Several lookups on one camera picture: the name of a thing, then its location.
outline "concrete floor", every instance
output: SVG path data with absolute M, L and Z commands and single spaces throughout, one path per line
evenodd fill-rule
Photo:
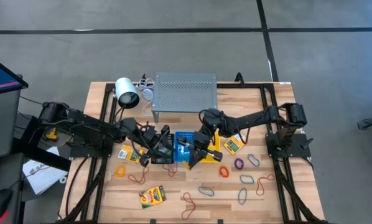
M 370 1 L 264 0 L 269 27 L 372 27 Z M 0 30 L 260 27 L 251 0 L 0 0 Z M 279 79 L 308 117 L 326 219 L 372 223 L 372 32 L 271 34 Z M 83 109 L 89 83 L 143 73 L 241 72 L 270 81 L 263 36 L 248 34 L 0 35 L 0 62 L 24 75 L 22 95 Z M 19 110 L 38 115 L 21 101 Z M 63 186 L 27 202 L 24 223 L 52 222 Z

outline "computer monitor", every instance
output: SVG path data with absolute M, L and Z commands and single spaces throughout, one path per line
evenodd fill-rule
M 27 88 L 29 84 L 0 63 L 0 93 Z

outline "wooden table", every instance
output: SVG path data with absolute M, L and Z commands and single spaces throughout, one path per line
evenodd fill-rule
M 91 83 L 85 105 L 85 114 L 99 118 L 105 85 L 105 82 Z M 274 87 L 278 105 L 286 102 L 295 102 L 290 84 L 274 83 Z M 146 118 L 141 113 L 141 108 L 145 103 L 145 101 L 142 101 L 138 107 L 126 110 L 123 117 L 134 117 L 140 123 L 149 121 L 150 124 L 156 126 L 158 131 L 164 124 L 168 124 L 172 133 L 175 131 L 194 131 L 201 127 L 197 114 L 193 113 L 163 113 L 160 117 L 160 123 L 154 124 L 153 117 Z M 109 108 L 110 106 L 108 106 L 106 112 L 107 119 Z M 253 88 L 219 88 L 218 108 L 223 110 L 228 116 L 234 117 L 255 113 L 263 110 L 261 94 L 259 90 Z M 129 174 L 140 178 L 143 167 L 140 164 L 118 159 L 117 155 L 121 149 L 121 144 L 116 144 L 113 149 L 113 156 L 108 160 L 98 222 L 148 223 L 153 218 L 158 223 L 216 223 L 218 219 L 224 219 L 225 223 L 282 223 L 276 181 L 262 180 L 265 194 L 258 196 L 256 194 L 258 187 L 256 183 L 253 185 L 242 184 L 239 180 L 239 176 L 242 174 L 252 175 L 255 181 L 259 177 L 274 174 L 272 159 L 267 154 L 264 140 L 266 132 L 265 125 L 251 128 L 248 144 L 234 156 L 223 146 L 226 139 L 221 138 L 223 160 L 220 164 L 199 163 L 192 170 L 187 170 L 179 163 L 178 172 L 174 177 L 169 177 L 168 172 L 161 165 L 149 164 L 150 172 L 146 174 L 146 183 L 143 185 L 135 184 L 127 178 Z M 130 145 L 130 141 L 127 140 L 124 144 Z M 254 154 L 261 161 L 261 166 L 258 168 L 253 167 L 247 160 L 248 154 Z M 242 171 L 238 171 L 233 165 L 237 157 L 245 161 Z M 60 208 L 62 216 L 65 214 L 65 202 L 70 181 L 81 161 L 82 159 L 79 158 L 72 162 Z M 70 208 L 74 207 L 84 194 L 90 161 L 91 159 L 88 159 L 84 163 L 76 178 L 70 197 Z M 290 159 L 290 163 L 297 193 L 317 217 L 324 219 L 311 166 L 299 158 Z M 114 175 L 115 168 L 120 165 L 126 166 L 126 175 L 124 177 L 116 177 Z M 227 179 L 218 175 L 220 165 L 229 168 L 230 176 Z M 158 185 L 164 186 L 167 200 L 153 207 L 142 209 L 138 193 Z M 199 186 L 213 188 L 215 196 L 208 197 L 199 193 Z M 237 201 L 237 196 L 239 190 L 243 187 L 248 190 L 248 199 L 244 205 L 240 205 Z M 291 200 L 287 191 L 284 191 L 289 208 L 289 216 L 293 218 Z M 195 211 L 186 221 L 181 218 L 181 213 L 191 208 L 192 205 L 183 200 L 182 196 L 185 192 L 190 192 L 193 201 L 196 203 Z M 89 203 L 88 218 L 92 217 L 94 203 L 95 193 L 91 196 Z

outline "perforated metal box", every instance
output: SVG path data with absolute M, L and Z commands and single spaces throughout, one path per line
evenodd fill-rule
M 152 112 L 190 112 L 217 107 L 214 73 L 156 73 Z

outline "blue container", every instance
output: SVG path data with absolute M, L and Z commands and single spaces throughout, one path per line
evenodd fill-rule
M 187 139 L 188 142 L 193 142 L 194 132 L 193 131 L 177 131 L 175 132 L 174 139 L 174 161 L 175 162 L 188 162 L 190 160 L 190 150 L 187 146 L 183 146 L 178 143 L 178 137 Z

